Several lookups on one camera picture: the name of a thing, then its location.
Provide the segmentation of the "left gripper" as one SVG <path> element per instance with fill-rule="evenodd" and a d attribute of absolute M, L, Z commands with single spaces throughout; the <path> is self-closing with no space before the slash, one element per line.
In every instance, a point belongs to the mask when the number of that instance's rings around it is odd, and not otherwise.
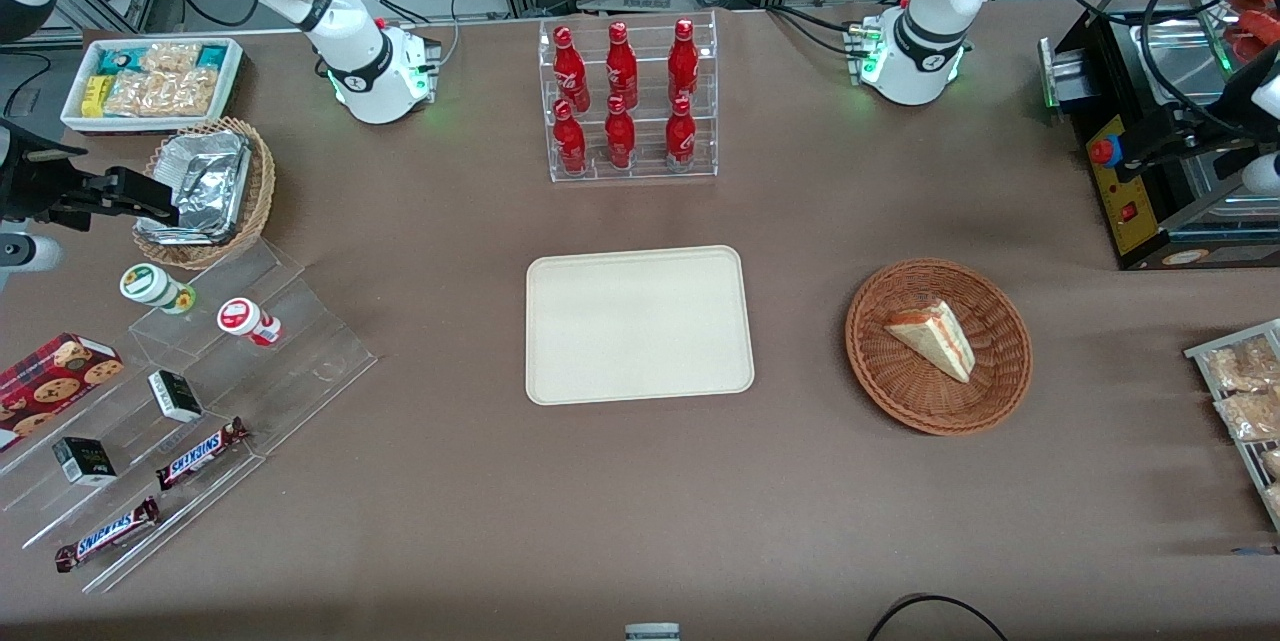
<path fill-rule="evenodd" d="M 1119 138 L 1117 168 L 1142 171 L 1156 164 L 1207 157 L 1213 168 L 1247 168 L 1274 152 L 1274 88 L 1258 86 L 1248 93 L 1222 93 L 1208 113 L 1221 123 L 1199 127 L 1184 105 L 1158 105 L 1128 123 Z"/>

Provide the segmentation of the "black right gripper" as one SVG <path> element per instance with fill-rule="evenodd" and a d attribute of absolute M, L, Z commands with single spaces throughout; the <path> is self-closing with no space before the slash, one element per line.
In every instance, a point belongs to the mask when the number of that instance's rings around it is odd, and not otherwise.
<path fill-rule="evenodd" d="M 45 223 L 74 232 L 90 232 L 100 216 L 147 218 L 165 226 L 177 226 L 180 212 L 174 207 L 170 186 L 129 168 L 108 168 L 93 180 L 95 194 L 82 191 L 90 177 L 70 162 L 87 154 L 79 146 L 46 139 L 3 120 L 4 159 L 1 168 L 1 216 L 9 223 Z"/>

